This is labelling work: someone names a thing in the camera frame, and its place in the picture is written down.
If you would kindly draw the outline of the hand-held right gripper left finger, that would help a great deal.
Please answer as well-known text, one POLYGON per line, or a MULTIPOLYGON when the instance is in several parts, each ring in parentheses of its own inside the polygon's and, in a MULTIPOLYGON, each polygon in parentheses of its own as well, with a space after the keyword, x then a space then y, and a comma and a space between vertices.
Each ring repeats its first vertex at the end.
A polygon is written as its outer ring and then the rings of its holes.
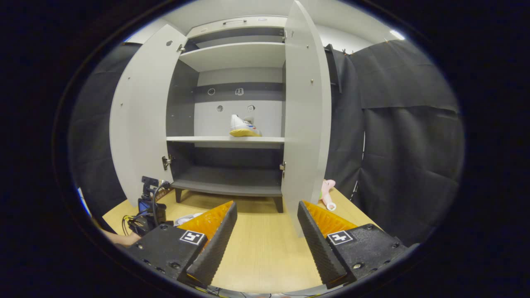
POLYGON ((182 225, 159 225, 126 248, 144 269, 167 281, 209 286, 237 221, 237 205, 226 202, 182 225))

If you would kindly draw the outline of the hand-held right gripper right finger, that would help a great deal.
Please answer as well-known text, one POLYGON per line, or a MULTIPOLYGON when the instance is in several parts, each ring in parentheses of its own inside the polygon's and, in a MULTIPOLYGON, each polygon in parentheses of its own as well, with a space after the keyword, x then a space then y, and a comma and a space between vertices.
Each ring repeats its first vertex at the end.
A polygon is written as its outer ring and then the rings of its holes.
POLYGON ((356 283, 409 257, 406 246, 377 225, 355 225, 307 201, 297 217, 322 283, 328 288, 356 283))

